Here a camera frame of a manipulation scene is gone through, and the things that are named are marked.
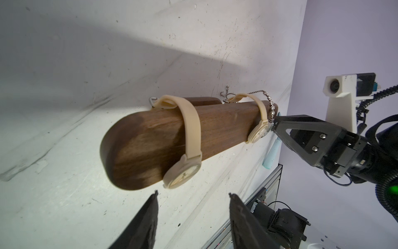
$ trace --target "metal clasp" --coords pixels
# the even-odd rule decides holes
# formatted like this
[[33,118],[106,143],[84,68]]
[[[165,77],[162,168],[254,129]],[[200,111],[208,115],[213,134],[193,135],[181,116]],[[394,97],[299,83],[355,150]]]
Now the metal clasp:
[[155,106],[154,106],[154,102],[157,101],[157,100],[158,100],[157,97],[150,97],[150,98],[149,98],[149,103],[150,103],[150,105],[151,105],[152,107],[155,107]]

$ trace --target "wood grain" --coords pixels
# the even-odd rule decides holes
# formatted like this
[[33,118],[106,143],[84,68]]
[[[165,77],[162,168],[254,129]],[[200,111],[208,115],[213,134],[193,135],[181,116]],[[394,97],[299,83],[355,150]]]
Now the wood grain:
[[188,100],[193,106],[209,106],[222,104],[220,99],[214,97],[190,97],[184,99]]
[[[192,101],[206,104],[210,100]],[[269,102],[263,103],[270,115]],[[245,142],[260,120],[255,102],[196,105],[195,108],[201,121],[203,160]],[[122,118],[105,134],[100,148],[110,181],[126,190],[142,189],[161,181],[184,153],[185,128],[178,108],[152,109]]]

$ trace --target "beige watch strap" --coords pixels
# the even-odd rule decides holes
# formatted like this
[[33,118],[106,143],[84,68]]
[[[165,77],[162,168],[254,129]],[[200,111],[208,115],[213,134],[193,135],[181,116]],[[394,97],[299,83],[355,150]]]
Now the beige watch strap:
[[185,154],[187,158],[197,157],[201,151],[201,127],[198,112],[191,102],[184,98],[163,95],[154,102],[153,107],[173,109],[179,107],[185,125]]
[[229,98],[228,102],[235,103],[235,102],[238,102],[239,100],[243,99],[244,97],[249,97],[252,100],[254,100],[254,102],[256,102],[256,104],[258,105],[258,108],[260,109],[261,120],[268,121],[267,108],[265,108],[264,103],[254,95],[247,94],[247,93],[239,93],[239,94],[235,95],[234,97]]

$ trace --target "light blue object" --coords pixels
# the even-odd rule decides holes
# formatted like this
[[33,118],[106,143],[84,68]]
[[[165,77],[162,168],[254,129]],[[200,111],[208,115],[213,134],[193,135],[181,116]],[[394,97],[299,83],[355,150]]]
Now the light blue object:
[[275,139],[274,144],[272,145],[271,149],[269,150],[268,154],[265,156],[264,161],[263,161],[263,166],[266,169],[271,169],[272,164],[276,158],[276,154],[278,153],[278,150],[282,144],[282,141],[279,137]]
[[377,82],[375,82],[373,85],[373,92],[376,92],[376,91],[377,91]]

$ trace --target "wristwatch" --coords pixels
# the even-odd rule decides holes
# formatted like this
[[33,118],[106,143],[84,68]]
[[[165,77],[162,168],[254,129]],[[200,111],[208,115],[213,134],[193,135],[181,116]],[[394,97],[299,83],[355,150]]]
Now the wristwatch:
[[195,107],[188,100],[171,95],[163,95],[153,102],[154,108],[173,109],[178,106],[184,118],[185,125],[185,154],[164,175],[165,188],[177,188],[192,178],[202,165],[201,127],[199,115]]
[[256,104],[258,105],[258,108],[260,109],[261,120],[258,123],[258,125],[250,132],[248,139],[246,141],[246,143],[255,143],[269,131],[267,109],[265,108],[264,103],[259,98],[257,98],[254,95],[246,94],[246,93],[239,93],[239,94],[235,95],[234,97],[229,98],[227,100],[227,103],[235,103],[245,97],[249,97],[252,100],[254,100],[254,102],[256,102]]

